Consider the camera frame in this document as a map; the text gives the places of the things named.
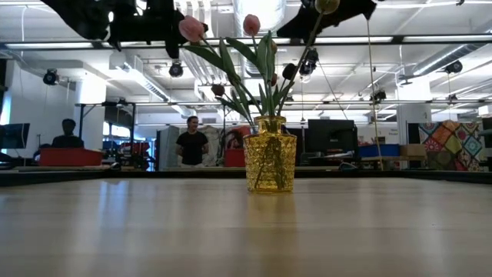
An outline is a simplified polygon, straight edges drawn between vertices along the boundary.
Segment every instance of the pink tulip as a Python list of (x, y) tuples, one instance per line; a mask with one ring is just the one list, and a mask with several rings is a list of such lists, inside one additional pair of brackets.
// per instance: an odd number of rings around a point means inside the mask
[(256, 15), (246, 15), (243, 21), (244, 32), (255, 36), (260, 31), (260, 19)]
[(201, 22), (189, 15), (179, 22), (178, 28), (181, 35), (189, 42), (199, 42), (205, 33)]

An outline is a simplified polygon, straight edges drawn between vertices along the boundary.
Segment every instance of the wooden table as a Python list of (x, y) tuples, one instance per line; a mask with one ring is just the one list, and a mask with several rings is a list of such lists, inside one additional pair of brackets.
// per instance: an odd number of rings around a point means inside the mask
[(0, 189), (0, 276), (492, 276), (492, 188), (108, 179)]

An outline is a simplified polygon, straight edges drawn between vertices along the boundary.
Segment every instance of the glass vase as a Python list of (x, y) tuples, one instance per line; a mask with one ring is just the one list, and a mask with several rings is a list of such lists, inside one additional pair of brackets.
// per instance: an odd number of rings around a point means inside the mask
[(297, 137), (282, 134), (285, 118), (254, 119), (259, 132), (244, 137), (246, 176), (250, 192), (292, 192)]

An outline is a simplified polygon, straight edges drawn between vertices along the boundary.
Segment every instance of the man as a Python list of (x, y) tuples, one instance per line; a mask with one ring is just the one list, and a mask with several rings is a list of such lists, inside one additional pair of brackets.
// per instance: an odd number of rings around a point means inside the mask
[(52, 148), (84, 148), (84, 141), (74, 136), (75, 121), (72, 119), (63, 119), (61, 127), (63, 134), (53, 139)]
[(176, 153), (183, 157), (181, 167), (201, 168), (202, 155), (208, 153), (208, 139), (197, 130), (198, 117), (190, 116), (186, 121), (188, 130), (182, 133), (176, 141)]

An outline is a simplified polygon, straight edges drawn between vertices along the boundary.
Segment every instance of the cardboard box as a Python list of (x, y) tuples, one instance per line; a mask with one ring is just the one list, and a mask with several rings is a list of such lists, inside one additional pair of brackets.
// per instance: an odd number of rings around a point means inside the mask
[(425, 157), (425, 145), (409, 144), (400, 146), (400, 155), (403, 157)]

